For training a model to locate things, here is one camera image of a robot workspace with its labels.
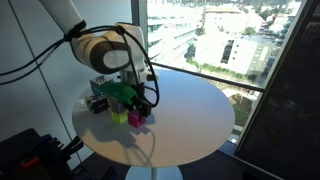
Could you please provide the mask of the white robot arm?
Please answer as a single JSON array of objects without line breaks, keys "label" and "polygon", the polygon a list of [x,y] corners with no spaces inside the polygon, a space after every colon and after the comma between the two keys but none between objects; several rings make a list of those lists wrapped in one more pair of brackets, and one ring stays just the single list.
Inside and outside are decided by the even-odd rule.
[{"label": "white robot arm", "polygon": [[147,117],[157,104],[145,97],[147,81],[158,77],[144,49],[142,29],[118,22],[87,28],[71,0],[39,0],[64,33],[75,58],[104,75],[118,73],[118,82],[107,81],[98,89],[122,102],[129,110]]}]

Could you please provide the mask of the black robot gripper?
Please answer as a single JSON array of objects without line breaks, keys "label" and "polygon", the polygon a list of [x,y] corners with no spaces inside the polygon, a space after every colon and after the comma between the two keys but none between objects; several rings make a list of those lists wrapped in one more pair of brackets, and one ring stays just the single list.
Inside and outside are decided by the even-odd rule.
[{"label": "black robot gripper", "polygon": [[134,105],[141,115],[147,118],[151,114],[151,106],[145,98],[144,84],[133,85],[132,88],[137,93],[137,96],[134,98]]}]

